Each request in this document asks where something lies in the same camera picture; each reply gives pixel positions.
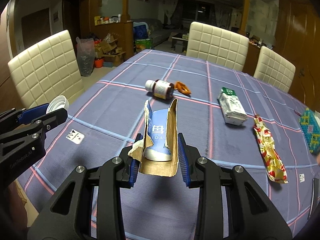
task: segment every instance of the orange pretzel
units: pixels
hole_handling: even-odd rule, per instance
[[[190,95],[191,91],[188,89],[188,87],[181,83],[180,81],[177,81],[174,85],[174,90],[178,90],[180,93],[184,95]]]

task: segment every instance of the doorway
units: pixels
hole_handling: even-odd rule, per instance
[[[50,37],[49,8],[22,17],[21,28],[24,49]]]
[[[80,31],[80,0],[62,0],[63,29],[68,30],[76,51],[76,38],[81,38]]]

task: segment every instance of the white leather chair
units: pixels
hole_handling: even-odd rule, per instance
[[[84,92],[67,30],[24,50],[8,66],[25,108],[50,103],[59,95],[73,102]]]
[[[193,22],[190,25],[187,56],[242,71],[248,46],[249,39],[238,33]]]
[[[288,92],[296,67],[271,49],[261,47],[254,77]]]

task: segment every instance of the metal screw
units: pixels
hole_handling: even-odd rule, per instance
[[[84,166],[80,165],[80,166],[76,167],[76,172],[81,173],[83,171],[84,171]]]
[[[239,165],[235,167],[235,170],[236,170],[236,172],[239,172],[239,173],[244,171],[243,167],[239,166]]]
[[[198,158],[198,162],[201,164],[206,164],[208,162],[208,160],[205,157],[200,157],[200,158]]]
[[[121,159],[120,157],[114,157],[114,158],[112,159],[112,162],[113,162],[114,164],[119,164],[121,161],[122,161],[122,159]]]

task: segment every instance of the red and gold wrapper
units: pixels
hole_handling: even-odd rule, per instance
[[[288,183],[287,172],[275,150],[275,141],[270,130],[266,127],[262,118],[255,116],[254,130],[256,131],[260,153],[265,161],[267,174],[271,181],[277,183]]]

